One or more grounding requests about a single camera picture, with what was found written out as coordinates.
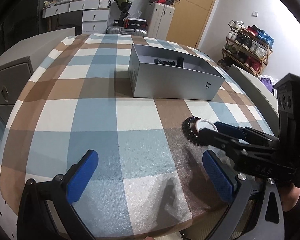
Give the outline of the person's right hand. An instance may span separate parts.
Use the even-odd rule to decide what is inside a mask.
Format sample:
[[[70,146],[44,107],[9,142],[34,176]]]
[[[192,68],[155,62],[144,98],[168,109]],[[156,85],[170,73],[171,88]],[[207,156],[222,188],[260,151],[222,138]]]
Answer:
[[[290,211],[294,206],[296,206],[300,197],[300,188],[296,187],[294,184],[281,186],[278,189],[281,205],[284,212]]]

